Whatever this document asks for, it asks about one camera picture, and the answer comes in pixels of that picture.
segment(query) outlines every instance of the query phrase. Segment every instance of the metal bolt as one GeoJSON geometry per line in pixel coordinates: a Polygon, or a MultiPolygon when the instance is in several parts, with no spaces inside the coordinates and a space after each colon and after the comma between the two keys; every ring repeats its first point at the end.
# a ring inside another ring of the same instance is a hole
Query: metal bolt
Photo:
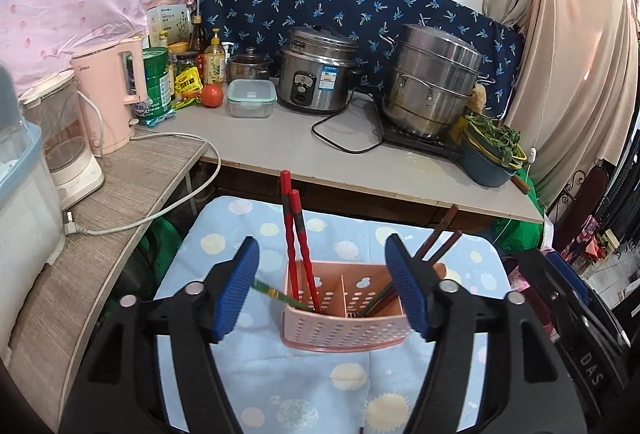
{"type": "Polygon", "coordinates": [[[120,305],[123,308],[130,308],[131,306],[133,306],[136,302],[138,302],[138,299],[136,298],[135,295],[125,295],[124,297],[122,297],[120,299],[120,305]]]}
{"type": "Polygon", "coordinates": [[[458,291],[458,284],[455,281],[445,279],[438,284],[444,293],[455,293],[458,291]]]}
{"type": "Polygon", "coordinates": [[[517,291],[510,291],[507,293],[507,299],[511,304],[515,304],[519,306],[520,304],[524,304],[524,295],[522,293],[518,293],[517,291]]]}
{"type": "Polygon", "coordinates": [[[197,295],[198,293],[202,293],[203,290],[204,284],[197,280],[188,283],[187,286],[184,287],[184,291],[187,295],[197,295]]]}

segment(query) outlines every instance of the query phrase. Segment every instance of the polka dot tablecloth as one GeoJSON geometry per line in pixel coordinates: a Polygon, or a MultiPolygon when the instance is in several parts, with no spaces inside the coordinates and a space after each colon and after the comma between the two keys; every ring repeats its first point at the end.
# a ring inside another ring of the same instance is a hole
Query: polka dot tablecloth
{"type": "MultiPolygon", "coordinates": [[[[384,263],[386,238],[398,233],[414,253],[430,230],[305,212],[314,260],[384,263]]],[[[257,276],[282,288],[286,242],[282,207],[221,197],[200,213],[157,298],[201,280],[229,260],[246,236],[260,244],[257,276]]],[[[447,239],[443,234],[433,252],[447,239]]],[[[500,258],[485,239],[463,236],[442,259],[447,276],[469,291],[502,298],[510,290],[500,258]]],[[[378,351],[327,354],[288,348],[280,341],[282,304],[250,291],[233,332],[212,346],[220,377],[245,433],[401,433],[414,407],[433,353],[416,333],[399,346],[378,351]]],[[[178,397],[168,338],[158,340],[167,413],[188,430],[178,397]]],[[[459,429],[475,424],[486,361],[486,337],[476,335],[466,403],[459,429]]]]}

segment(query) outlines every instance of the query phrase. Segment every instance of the soap pump bottle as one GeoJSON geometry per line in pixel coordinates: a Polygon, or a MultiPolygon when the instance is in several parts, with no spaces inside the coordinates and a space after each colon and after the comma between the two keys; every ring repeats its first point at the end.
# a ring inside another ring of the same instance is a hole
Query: soap pump bottle
{"type": "Polygon", "coordinates": [[[206,84],[222,84],[225,81],[225,49],[220,44],[218,37],[218,28],[213,29],[213,38],[211,46],[204,51],[205,63],[205,83],[206,84]]]}

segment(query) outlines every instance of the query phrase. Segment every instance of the floor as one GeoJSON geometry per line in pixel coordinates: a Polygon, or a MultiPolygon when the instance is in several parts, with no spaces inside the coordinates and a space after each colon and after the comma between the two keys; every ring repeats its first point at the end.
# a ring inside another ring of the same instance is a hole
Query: floor
{"type": "Polygon", "coordinates": [[[640,250],[625,252],[620,256],[592,265],[582,274],[582,279],[596,291],[602,300],[614,308],[620,302],[620,292],[629,285],[629,277],[640,270],[640,250]]]}

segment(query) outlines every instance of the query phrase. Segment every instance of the blue and white sticker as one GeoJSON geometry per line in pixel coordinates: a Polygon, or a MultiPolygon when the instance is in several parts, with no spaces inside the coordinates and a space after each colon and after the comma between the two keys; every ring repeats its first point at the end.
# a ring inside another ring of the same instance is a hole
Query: blue and white sticker
{"type": "Polygon", "coordinates": [[[335,78],[338,76],[338,68],[333,66],[322,66],[322,72],[320,73],[320,83],[318,89],[323,91],[333,91],[335,85],[335,78]]]}

